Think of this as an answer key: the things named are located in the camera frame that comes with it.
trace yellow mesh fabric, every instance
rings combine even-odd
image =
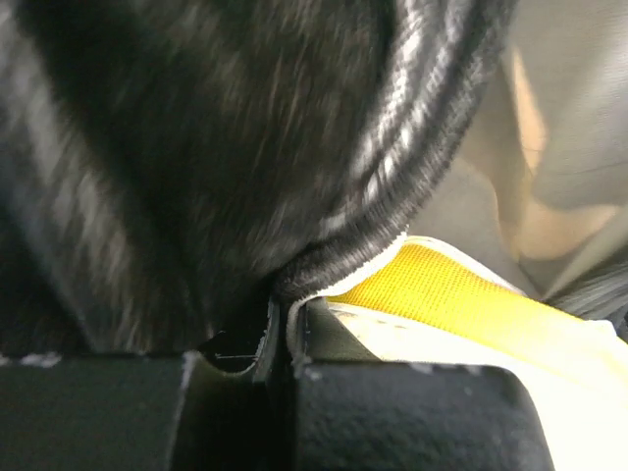
[[[330,300],[422,322],[582,386],[624,391],[628,401],[628,345],[622,340],[488,282],[416,239],[385,269]]]

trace black fabric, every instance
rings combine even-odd
[[[334,285],[388,247],[447,170],[506,38],[515,0],[396,0],[384,85],[352,159],[362,188],[326,236],[280,272],[286,304]]]
[[[551,471],[534,404],[499,368],[303,363],[295,471]]]
[[[628,247],[603,260],[545,303],[587,320],[608,320],[628,341]]]

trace yellow strap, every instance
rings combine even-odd
[[[628,345],[477,276],[410,238],[382,271],[332,302],[412,319],[628,403]]]

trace black plastic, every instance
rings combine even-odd
[[[493,367],[315,362],[296,369],[295,471],[552,471],[527,391]]]

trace beige fabric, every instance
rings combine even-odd
[[[628,243],[628,2],[521,0],[502,69],[412,232],[523,289],[525,274],[541,297]]]

